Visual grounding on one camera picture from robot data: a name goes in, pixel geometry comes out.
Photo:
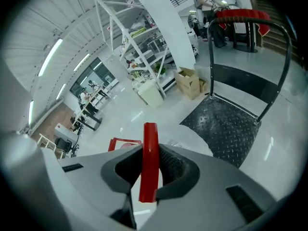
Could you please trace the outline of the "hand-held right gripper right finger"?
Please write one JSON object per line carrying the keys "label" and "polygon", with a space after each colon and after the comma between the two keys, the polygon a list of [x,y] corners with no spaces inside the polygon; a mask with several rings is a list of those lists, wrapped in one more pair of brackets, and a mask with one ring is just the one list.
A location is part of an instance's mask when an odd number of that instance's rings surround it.
{"label": "hand-held right gripper right finger", "polygon": [[158,190],[158,205],[140,231],[260,231],[277,211],[261,185],[231,164],[160,145],[179,178]]}

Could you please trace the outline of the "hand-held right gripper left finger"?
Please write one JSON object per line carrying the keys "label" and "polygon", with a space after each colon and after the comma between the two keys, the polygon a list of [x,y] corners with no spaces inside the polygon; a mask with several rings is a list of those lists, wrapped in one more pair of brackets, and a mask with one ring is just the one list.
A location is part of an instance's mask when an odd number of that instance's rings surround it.
{"label": "hand-held right gripper left finger", "polygon": [[52,231],[135,231],[131,188],[140,175],[142,146],[58,160],[42,149],[56,207]]}

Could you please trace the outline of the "black platform trolley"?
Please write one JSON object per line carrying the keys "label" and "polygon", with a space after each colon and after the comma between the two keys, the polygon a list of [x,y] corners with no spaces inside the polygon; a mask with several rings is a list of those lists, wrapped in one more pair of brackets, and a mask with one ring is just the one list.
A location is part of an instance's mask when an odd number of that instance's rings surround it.
{"label": "black platform trolley", "polygon": [[[243,16],[219,17],[209,27],[223,23],[249,23],[278,29],[286,40],[286,56],[277,84],[255,74],[214,62],[213,43],[209,42],[210,91],[202,102],[181,122],[196,132],[208,145],[213,156],[240,167],[256,139],[261,120],[276,101],[286,79],[292,54],[291,38],[287,30],[267,19]],[[255,115],[239,104],[214,92],[215,82],[243,91],[267,105]]]}

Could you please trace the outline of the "clear water jug red cap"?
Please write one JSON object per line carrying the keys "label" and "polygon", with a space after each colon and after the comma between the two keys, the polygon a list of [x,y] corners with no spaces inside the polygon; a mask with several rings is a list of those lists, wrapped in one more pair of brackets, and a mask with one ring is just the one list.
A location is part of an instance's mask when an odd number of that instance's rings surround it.
{"label": "clear water jug red cap", "polygon": [[210,195],[203,164],[213,156],[206,142],[184,125],[145,123],[143,140],[113,138],[101,177],[106,193],[120,204],[131,203],[140,184],[141,203],[204,205]]}

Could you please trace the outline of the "small black office chair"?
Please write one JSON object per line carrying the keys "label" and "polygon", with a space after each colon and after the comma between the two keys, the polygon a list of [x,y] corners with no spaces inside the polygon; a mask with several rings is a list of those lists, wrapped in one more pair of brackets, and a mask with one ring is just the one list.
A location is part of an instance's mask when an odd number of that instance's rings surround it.
{"label": "small black office chair", "polygon": [[63,151],[63,154],[68,157],[76,157],[77,150],[79,149],[79,144],[77,142],[72,142],[70,140],[64,140],[62,138],[57,138],[55,140],[55,145],[58,149]]}

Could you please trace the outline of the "white table with red mark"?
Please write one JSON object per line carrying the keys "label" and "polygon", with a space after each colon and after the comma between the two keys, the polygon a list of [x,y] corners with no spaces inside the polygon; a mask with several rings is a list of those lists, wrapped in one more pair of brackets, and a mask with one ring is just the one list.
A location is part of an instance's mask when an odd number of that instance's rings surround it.
{"label": "white table with red mark", "polygon": [[54,129],[54,135],[56,138],[61,138],[65,141],[77,142],[78,135],[73,131],[67,129],[62,124],[58,123]]}

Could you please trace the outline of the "long wooden table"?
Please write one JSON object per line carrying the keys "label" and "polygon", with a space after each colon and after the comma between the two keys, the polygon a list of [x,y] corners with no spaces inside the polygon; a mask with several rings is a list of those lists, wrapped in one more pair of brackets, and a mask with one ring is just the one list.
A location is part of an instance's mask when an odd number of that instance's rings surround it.
{"label": "long wooden table", "polygon": [[[73,126],[75,125],[76,122],[79,122],[80,124],[88,127],[89,129],[96,131],[97,128],[100,126],[100,124],[102,123],[102,118],[98,119],[95,117],[95,114],[92,114],[88,109],[88,105],[92,104],[92,99],[96,99],[97,96],[99,95],[99,92],[102,91],[103,92],[103,88],[99,87],[93,94],[89,94],[88,95],[88,99],[87,102],[84,104],[83,108],[81,109],[81,111],[77,114],[77,116],[75,117],[75,120],[73,122]],[[87,122],[88,121],[93,121],[94,125],[89,125]]]}

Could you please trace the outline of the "ceiling tube light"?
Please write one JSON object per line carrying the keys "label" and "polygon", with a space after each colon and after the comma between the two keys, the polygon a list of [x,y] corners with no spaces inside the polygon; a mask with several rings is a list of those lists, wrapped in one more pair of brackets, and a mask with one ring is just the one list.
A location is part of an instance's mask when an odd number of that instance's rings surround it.
{"label": "ceiling tube light", "polygon": [[28,112],[28,124],[29,125],[31,125],[32,123],[33,105],[34,105],[34,100],[32,100],[29,105],[29,112]]}
{"label": "ceiling tube light", "polygon": [[61,97],[61,95],[62,95],[62,93],[63,93],[65,87],[66,87],[66,83],[64,83],[64,84],[61,86],[61,88],[60,88],[60,90],[59,90],[59,92],[58,92],[58,94],[57,94],[57,96],[56,96],[56,100],[58,100],[58,99]]}
{"label": "ceiling tube light", "polygon": [[81,60],[80,62],[76,65],[76,67],[73,69],[73,71],[77,71],[79,67],[90,57],[90,54],[87,53]]}
{"label": "ceiling tube light", "polygon": [[53,57],[53,55],[55,54],[55,52],[57,51],[57,49],[60,47],[60,45],[62,44],[63,42],[63,39],[62,38],[58,38],[56,40],[56,42],[53,44],[53,46],[51,47],[50,51],[48,52],[47,56],[45,57],[44,61],[43,61],[43,64],[39,70],[39,73],[38,73],[38,77],[41,77],[43,76],[51,58]]}

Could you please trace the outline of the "white plastic bin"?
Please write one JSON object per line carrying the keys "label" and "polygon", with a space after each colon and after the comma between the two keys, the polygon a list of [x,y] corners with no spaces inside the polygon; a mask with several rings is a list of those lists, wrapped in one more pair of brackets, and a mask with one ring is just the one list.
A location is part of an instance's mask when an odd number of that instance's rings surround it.
{"label": "white plastic bin", "polygon": [[148,80],[138,87],[138,94],[152,108],[157,108],[163,103],[163,97],[160,94],[156,82]]}

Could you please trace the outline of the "dark glass window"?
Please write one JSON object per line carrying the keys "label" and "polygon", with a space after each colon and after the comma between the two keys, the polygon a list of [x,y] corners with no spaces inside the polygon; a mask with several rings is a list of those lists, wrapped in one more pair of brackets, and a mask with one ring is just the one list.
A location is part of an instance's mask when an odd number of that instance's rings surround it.
{"label": "dark glass window", "polygon": [[88,93],[93,93],[94,91],[89,86],[88,81],[95,81],[103,88],[103,90],[112,89],[118,80],[115,76],[107,69],[103,62],[96,58],[77,78],[73,86],[70,88],[70,92],[75,96],[85,90]]}

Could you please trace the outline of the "green potted plant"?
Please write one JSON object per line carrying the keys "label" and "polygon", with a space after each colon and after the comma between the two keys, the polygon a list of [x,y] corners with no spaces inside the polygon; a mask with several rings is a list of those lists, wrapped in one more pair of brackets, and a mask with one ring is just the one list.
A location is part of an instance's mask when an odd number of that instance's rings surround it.
{"label": "green potted plant", "polygon": [[166,68],[164,67],[164,65],[161,65],[161,63],[157,63],[154,69],[155,72],[160,75],[163,75],[166,72]]}

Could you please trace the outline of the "white metal shelf rack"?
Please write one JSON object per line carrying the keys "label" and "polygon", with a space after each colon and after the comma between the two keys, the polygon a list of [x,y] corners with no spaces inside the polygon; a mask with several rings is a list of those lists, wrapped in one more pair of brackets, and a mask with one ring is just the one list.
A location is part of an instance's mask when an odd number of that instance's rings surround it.
{"label": "white metal shelf rack", "polygon": [[162,30],[139,0],[94,0],[102,38],[138,91],[153,82],[163,97],[175,68]]}

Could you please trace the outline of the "assorted stored goods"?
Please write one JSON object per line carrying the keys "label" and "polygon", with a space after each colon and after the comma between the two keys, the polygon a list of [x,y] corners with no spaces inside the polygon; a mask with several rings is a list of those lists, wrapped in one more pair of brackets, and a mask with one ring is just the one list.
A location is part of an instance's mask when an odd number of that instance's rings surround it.
{"label": "assorted stored goods", "polygon": [[165,60],[166,43],[152,17],[138,0],[110,0],[110,36],[106,43],[135,78],[159,81],[163,75],[155,72],[155,65]]}

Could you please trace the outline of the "wooden staircase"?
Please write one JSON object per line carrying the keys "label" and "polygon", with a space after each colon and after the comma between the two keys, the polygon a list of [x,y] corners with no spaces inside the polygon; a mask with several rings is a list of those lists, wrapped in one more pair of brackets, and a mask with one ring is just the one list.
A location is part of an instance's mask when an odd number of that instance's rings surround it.
{"label": "wooden staircase", "polygon": [[[306,64],[304,63],[304,57],[300,53],[297,45],[297,40],[295,39],[294,33],[291,29],[287,17],[277,10],[274,5],[269,0],[250,0],[252,8],[254,10],[259,10],[266,12],[270,19],[283,26],[288,32],[291,43],[292,43],[292,55],[291,58],[293,61],[298,63],[302,68],[306,69]],[[257,46],[264,47],[270,50],[273,50],[277,53],[284,55],[286,53],[286,40],[280,30],[271,28],[270,32],[265,36],[257,36]]]}

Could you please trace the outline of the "red cloth covered table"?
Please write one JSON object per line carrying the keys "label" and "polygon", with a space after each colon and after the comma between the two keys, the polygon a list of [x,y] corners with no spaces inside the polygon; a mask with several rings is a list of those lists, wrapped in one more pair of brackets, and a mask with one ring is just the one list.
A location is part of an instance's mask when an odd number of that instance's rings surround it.
{"label": "red cloth covered table", "polygon": [[[258,33],[261,37],[270,31],[270,26],[260,23],[249,22],[248,19],[260,19],[270,21],[270,16],[263,11],[253,9],[229,9],[216,13],[218,25],[230,31],[229,39],[233,42],[233,48],[238,51],[249,53],[257,53],[255,48],[255,26],[258,27]],[[236,33],[236,25],[242,23],[245,25],[245,44],[238,44],[238,36]]]}

